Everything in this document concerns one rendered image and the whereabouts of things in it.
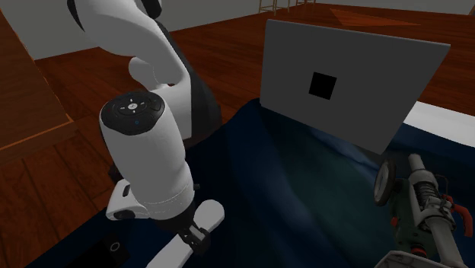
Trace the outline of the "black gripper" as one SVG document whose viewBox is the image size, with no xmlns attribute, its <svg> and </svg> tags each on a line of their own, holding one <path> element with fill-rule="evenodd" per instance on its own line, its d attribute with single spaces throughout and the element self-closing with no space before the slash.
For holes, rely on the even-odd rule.
<svg viewBox="0 0 475 268">
<path fill-rule="evenodd" d="M 196 203 L 191 204 L 179 215 L 165 220 L 155 220 L 155 224 L 162 230 L 178 233 L 184 243 L 190 244 L 194 254 L 202 256 L 211 244 L 210 237 L 199 239 L 199 228 L 194 223 Z"/>
</svg>

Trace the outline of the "white oblong remote control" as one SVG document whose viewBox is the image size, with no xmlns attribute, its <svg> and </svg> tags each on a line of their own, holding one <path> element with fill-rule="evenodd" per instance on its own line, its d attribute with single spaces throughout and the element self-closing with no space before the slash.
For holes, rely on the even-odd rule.
<svg viewBox="0 0 475 268">
<path fill-rule="evenodd" d="M 212 199 L 202 202 L 194 215 L 198 227 L 213 231 L 224 219 L 223 206 Z M 193 254 L 191 246 L 176 234 L 148 263 L 146 268 L 182 268 Z"/>
</svg>

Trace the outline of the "black phone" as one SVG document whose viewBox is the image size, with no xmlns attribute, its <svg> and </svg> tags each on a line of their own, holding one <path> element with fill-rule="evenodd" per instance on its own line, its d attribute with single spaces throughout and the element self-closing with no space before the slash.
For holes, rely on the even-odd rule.
<svg viewBox="0 0 475 268">
<path fill-rule="evenodd" d="M 109 233 L 65 268 L 120 268 L 129 258 L 130 253 L 123 242 L 115 233 Z"/>
</svg>

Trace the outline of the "bed with dark blue blanket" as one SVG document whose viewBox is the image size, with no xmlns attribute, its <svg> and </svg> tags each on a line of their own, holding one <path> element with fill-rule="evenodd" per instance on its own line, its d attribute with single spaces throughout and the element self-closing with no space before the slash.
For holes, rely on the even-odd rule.
<svg viewBox="0 0 475 268">
<path fill-rule="evenodd" d="M 183 268 L 373 268 L 397 246 L 388 207 L 373 201 L 379 164 L 392 158 L 407 177 L 411 153 L 448 178 L 475 218 L 475 148 L 402 125 L 385 154 L 362 151 L 258 99 L 245 104 L 186 152 L 196 201 L 220 202 L 225 219 Z M 25 268 L 67 268 L 112 235 L 130 255 L 118 268 L 145 268 L 173 237 L 149 219 L 110 221 L 104 209 Z"/>
</svg>

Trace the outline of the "grey green machine model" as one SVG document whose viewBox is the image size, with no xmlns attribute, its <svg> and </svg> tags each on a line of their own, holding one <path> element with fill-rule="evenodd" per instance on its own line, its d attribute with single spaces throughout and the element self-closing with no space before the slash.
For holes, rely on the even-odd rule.
<svg viewBox="0 0 475 268">
<path fill-rule="evenodd" d="M 427 170 L 418 154 L 408 156 L 411 173 L 396 176 L 395 163 L 387 158 L 374 183 L 376 206 L 389 207 L 390 224 L 397 248 L 374 268 L 469 268 L 458 250 L 453 214 L 463 221 L 464 235 L 473 236 L 469 210 L 456 204 L 438 188 L 438 176 Z"/>
</svg>

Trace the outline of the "grey open laptop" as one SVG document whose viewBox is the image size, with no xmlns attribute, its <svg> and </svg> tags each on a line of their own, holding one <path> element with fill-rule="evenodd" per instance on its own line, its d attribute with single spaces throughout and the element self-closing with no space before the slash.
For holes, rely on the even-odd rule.
<svg viewBox="0 0 475 268">
<path fill-rule="evenodd" d="M 380 154 L 450 45 L 269 19 L 260 103 Z"/>
</svg>

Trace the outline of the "wooden stool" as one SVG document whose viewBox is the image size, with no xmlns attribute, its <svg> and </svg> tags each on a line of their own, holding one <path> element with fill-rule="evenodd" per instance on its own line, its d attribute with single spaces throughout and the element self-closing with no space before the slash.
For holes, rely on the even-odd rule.
<svg viewBox="0 0 475 268">
<path fill-rule="evenodd" d="M 284 10 L 290 12 L 291 0 L 258 0 L 257 12 L 269 12 L 277 15 L 278 11 Z"/>
</svg>

